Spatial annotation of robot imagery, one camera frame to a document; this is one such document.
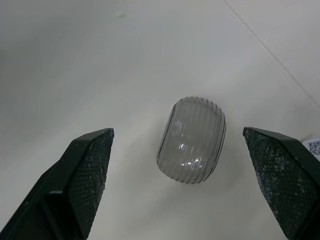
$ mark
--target white table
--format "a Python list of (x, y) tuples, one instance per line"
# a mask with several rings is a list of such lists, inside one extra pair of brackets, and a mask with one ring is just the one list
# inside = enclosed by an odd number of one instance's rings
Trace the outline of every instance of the white table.
[[(89, 239), (284, 240), (242, 130), (319, 134), (308, 91), (222, 0), (5, 0), (0, 228), (71, 140), (114, 128)], [(156, 164), (171, 107), (186, 96), (215, 102), (227, 120), (217, 167), (196, 185)]]

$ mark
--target transparent ribbed object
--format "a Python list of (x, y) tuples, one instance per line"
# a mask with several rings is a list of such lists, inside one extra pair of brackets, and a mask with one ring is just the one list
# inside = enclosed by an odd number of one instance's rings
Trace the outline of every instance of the transparent ribbed object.
[(215, 170), (226, 133), (225, 114), (211, 101), (185, 97), (172, 108), (157, 164), (176, 181), (197, 184)]

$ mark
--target textured grip pad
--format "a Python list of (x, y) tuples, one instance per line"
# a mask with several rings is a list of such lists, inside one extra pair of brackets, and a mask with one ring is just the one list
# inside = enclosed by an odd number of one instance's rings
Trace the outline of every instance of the textured grip pad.
[(243, 132), (262, 194), (289, 240), (298, 237), (320, 199), (315, 181), (276, 140)]
[(105, 189), (114, 131), (108, 129), (89, 146), (74, 172), (67, 197), (83, 239), (87, 239)]

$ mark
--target qr code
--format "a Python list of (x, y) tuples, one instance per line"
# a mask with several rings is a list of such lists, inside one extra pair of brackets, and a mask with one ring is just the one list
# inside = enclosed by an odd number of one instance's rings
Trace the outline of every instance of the qr code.
[(314, 155), (320, 155), (320, 141), (309, 142), (309, 150)]

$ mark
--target ribbed glass cylinder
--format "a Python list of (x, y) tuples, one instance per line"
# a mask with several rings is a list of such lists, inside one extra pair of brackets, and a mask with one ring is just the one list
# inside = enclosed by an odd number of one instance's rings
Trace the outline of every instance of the ribbed glass cylinder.
[(225, 114), (213, 102), (199, 97), (179, 100), (158, 151), (159, 169), (182, 183), (205, 181), (217, 165), (226, 126)]

